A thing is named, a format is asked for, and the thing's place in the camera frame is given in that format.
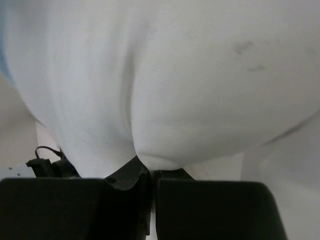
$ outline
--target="black cable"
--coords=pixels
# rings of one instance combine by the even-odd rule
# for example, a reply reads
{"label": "black cable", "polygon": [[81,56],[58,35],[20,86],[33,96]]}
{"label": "black cable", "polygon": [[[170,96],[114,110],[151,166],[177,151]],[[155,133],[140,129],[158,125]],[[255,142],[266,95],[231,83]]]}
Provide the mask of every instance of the black cable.
{"label": "black cable", "polygon": [[62,156],[64,155],[61,151],[57,151],[57,150],[54,150],[52,149],[51,147],[48,147],[48,146],[38,146],[35,151],[34,151],[34,154],[35,154],[35,157],[37,159],[40,159],[39,157],[39,154],[38,154],[38,149],[48,149],[50,150],[51,152],[53,152],[55,155],[57,155],[58,157],[62,158]]}

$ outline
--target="light blue cloth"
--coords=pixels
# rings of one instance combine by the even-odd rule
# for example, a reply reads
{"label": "light blue cloth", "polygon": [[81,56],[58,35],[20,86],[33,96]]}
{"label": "light blue cloth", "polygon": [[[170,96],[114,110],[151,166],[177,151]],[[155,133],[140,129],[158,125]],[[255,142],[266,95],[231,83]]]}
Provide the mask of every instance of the light blue cloth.
{"label": "light blue cloth", "polygon": [[4,11],[5,11],[5,3],[4,1],[0,1],[0,72],[5,76],[5,78],[10,83],[14,84],[10,71],[7,67],[6,57],[3,51]]}

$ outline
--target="cloth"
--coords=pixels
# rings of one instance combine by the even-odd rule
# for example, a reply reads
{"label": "cloth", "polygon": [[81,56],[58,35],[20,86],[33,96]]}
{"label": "cloth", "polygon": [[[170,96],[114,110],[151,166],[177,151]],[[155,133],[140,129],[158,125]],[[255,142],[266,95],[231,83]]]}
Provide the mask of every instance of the cloth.
{"label": "cloth", "polygon": [[[104,178],[135,155],[153,171],[247,151],[243,179],[284,196],[288,184],[297,199],[295,186],[319,193],[316,147],[301,170],[306,156],[293,161],[300,144],[288,140],[320,109],[319,1],[3,0],[1,8],[11,79],[83,177]],[[265,148],[277,154],[251,154]],[[275,173],[283,180],[272,181]],[[290,203],[295,218],[311,211]],[[310,225],[303,239],[318,231]]]}

